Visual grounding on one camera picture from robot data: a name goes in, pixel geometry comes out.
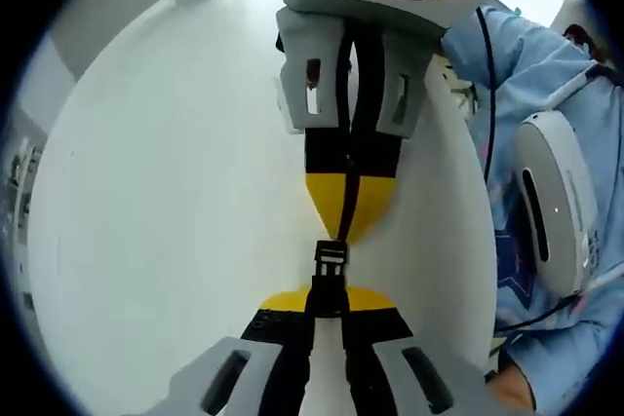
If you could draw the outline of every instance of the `black slot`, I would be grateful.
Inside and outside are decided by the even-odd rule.
[[[242,351],[234,351],[227,358],[223,367],[219,370],[213,384],[208,388],[202,401],[202,410],[211,416],[216,416],[227,404],[232,396],[232,391],[243,369],[250,359],[250,354]]]
[[[530,170],[523,170],[523,184],[525,185],[528,204],[533,215],[539,259],[542,262],[547,262],[550,260],[550,251],[546,238],[546,228],[544,227],[544,217],[542,216],[542,209],[537,199],[537,191],[535,190],[535,182],[533,181],[533,175],[530,173]]]
[[[429,408],[433,414],[441,414],[453,406],[453,399],[450,390],[435,366],[426,357],[420,348],[407,348],[403,350],[403,356],[411,367],[420,388],[422,389]]]

